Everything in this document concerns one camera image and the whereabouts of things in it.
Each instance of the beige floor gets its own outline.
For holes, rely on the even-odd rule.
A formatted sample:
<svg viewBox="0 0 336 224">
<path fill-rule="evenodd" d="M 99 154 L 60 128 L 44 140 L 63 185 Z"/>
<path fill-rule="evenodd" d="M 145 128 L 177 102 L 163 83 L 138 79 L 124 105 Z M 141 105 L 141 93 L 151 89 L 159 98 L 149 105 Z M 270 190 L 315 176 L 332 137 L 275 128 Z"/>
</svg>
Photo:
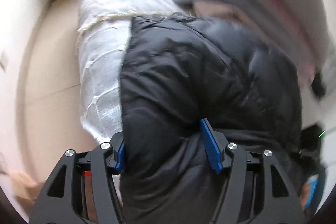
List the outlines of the beige floor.
<svg viewBox="0 0 336 224">
<path fill-rule="evenodd" d="M 97 144 L 79 121 L 76 56 L 78 0 L 58 0 L 38 31 L 28 67 L 24 103 L 29 173 L 45 180 L 64 151 Z"/>
</svg>

